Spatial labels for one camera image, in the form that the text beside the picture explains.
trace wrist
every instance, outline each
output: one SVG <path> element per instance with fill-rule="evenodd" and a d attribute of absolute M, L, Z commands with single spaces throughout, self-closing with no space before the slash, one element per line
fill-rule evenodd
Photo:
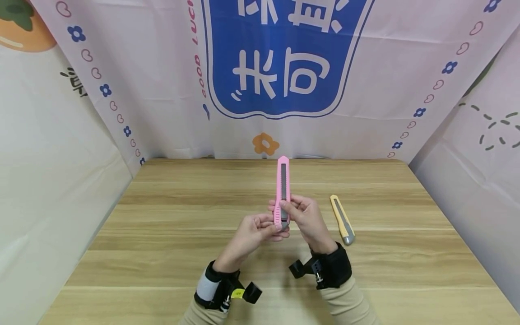
<path fill-rule="evenodd" d="M 213 269 L 222 273 L 233 273 L 240 269 L 241 259 L 233 258 L 223 252 L 213 263 Z"/>
<path fill-rule="evenodd" d="M 317 254 L 329 255 L 337 251 L 337 244 L 331 237 L 319 242 L 309 244 L 309 247 L 313 252 Z"/>

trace wrist brace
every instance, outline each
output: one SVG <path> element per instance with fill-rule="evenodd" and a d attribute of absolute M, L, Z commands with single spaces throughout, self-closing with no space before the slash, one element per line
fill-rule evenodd
<path fill-rule="evenodd" d="M 339 288 L 352 276 L 352 266 L 343 246 L 336 244 L 337 250 L 331 254 L 311 251 L 312 257 L 305 265 L 300 260 L 294 262 L 289 267 L 293 276 L 298 279 L 305 274 L 314 274 L 318 290 Z"/>
<path fill-rule="evenodd" d="M 217 272 L 211 261 L 199 279 L 195 291 L 195 301 L 205 309 L 215 309 L 227 313 L 231 299 L 239 298 L 254 304 L 260 298 L 262 291 L 250 283 L 246 289 L 238 280 L 240 271 L 233 273 Z"/>

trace hand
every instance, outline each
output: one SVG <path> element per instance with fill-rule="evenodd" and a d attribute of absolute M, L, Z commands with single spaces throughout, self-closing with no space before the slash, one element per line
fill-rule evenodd
<path fill-rule="evenodd" d="M 263 241 L 282 241 L 289 237 L 289 228 L 280 232 L 281 225 L 275 225 L 272 214 L 263 213 L 244 217 L 235 235 L 213 264 L 217 272 L 238 271 L 242 262 L 254 252 Z"/>
<path fill-rule="evenodd" d="M 291 202 L 281 201 L 280 206 L 296 222 L 310 249 L 320 254 L 330 254 L 337 250 L 337 244 L 330 236 L 315 200 L 292 194 Z M 274 200 L 269 201 L 267 209 L 275 210 Z"/>

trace wood grain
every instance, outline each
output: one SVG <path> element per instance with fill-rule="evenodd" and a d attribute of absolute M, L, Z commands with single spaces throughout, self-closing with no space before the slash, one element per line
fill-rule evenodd
<path fill-rule="evenodd" d="M 240 219 L 266 211 L 275 178 L 275 160 L 147 162 L 42 324 L 175 324 Z M 292 160 L 291 189 L 318 200 L 337 240 L 329 196 L 340 197 L 357 236 L 355 277 L 384 324 L 520 324 L 405 164 Z M 309 256 L 295 223 L 289 239 L 253 253 L 241 281 L 264 293 L 235 302 L 227 323 L 331 323 L 313 278 L 287 269 Z"/>

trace yellow utility knife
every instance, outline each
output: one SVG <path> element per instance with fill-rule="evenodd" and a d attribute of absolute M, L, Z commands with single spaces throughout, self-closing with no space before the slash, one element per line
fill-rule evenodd
<path fill-rule="evenodd" d="M 354 230 L 350 225 L 350 221 L 348 220 L 345 210 L 343 210 L 337 195 L 330 196 L 330 203 L 332 204 L 332 209 L 336 215 L 337 225 L 340 228 L 340 234 L 343 238 L 343 242 L 347 246 L 351 245 L 356 239 L 356 235 L 354 234 Z"/>

